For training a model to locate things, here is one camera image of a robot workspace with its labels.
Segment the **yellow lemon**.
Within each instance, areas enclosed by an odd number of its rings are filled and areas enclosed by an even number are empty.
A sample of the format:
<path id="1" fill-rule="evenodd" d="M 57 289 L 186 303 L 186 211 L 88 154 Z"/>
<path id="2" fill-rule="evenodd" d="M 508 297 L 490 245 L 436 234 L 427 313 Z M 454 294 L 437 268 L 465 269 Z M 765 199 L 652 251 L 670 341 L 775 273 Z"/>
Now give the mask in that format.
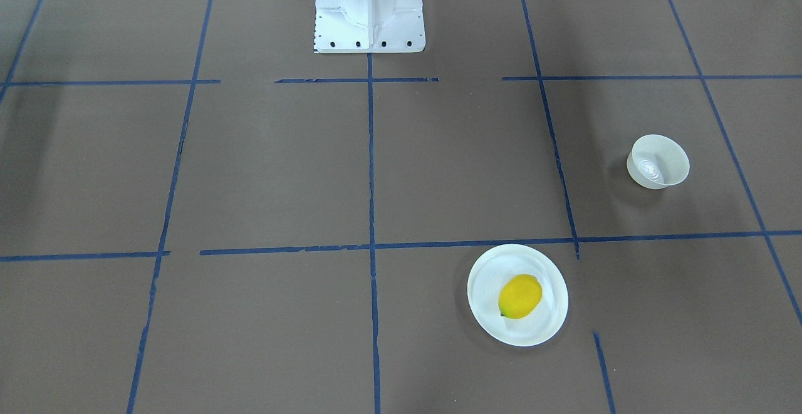
<path id="1" fill-rule="evenodd" d="M 538 278 L 530 274 L 518 274 L 499 292 L 499 315 L 505 319 L 524 319 L 533 313 L 542 299 L 543 287 Z"/>

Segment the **white round plate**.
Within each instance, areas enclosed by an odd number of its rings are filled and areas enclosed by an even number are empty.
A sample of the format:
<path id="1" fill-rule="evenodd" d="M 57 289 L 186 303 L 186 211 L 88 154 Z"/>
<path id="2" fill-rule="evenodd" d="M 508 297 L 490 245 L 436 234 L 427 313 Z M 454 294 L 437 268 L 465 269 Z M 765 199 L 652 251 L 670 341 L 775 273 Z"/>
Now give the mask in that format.
<path id="1" fill-rule="evenodd" d="M 542 297 L 521 319 L 511 319 L 498 306 L 503 287 L 518 275 L 538 280 Z M 485 251 L 467 278 L 470 309 L 487 334 L 511 346 L 537 346 L 552 339 L 565 323 L 569 291 L 558 266 L 543 252 L 519 244 Z"/>

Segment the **white plastic bowl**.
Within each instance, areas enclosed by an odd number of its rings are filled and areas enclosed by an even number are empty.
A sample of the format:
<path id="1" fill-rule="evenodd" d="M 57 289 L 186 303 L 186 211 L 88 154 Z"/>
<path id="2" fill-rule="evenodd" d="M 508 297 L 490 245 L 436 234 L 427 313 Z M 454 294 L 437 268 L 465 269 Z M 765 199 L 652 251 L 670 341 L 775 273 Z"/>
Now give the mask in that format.
<path id="1" fill-rule="evenodd" d="M 690 174 L 685 150 L 665 135 L 642 135 L 625 161 L 631 179 L 641 187 L 661 190 L 684 182 Z"/>

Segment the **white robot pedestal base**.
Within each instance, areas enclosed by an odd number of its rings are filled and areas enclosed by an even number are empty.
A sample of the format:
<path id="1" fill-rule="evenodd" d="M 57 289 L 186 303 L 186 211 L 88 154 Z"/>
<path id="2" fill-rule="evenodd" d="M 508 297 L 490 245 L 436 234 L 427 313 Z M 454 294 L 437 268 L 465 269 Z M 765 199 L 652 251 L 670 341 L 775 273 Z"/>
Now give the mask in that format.
<path id="1" fill-rule="evenodd" d="M 315 0 L 315 53 L 418 53 L 426 44 L 423 0 Z"/>

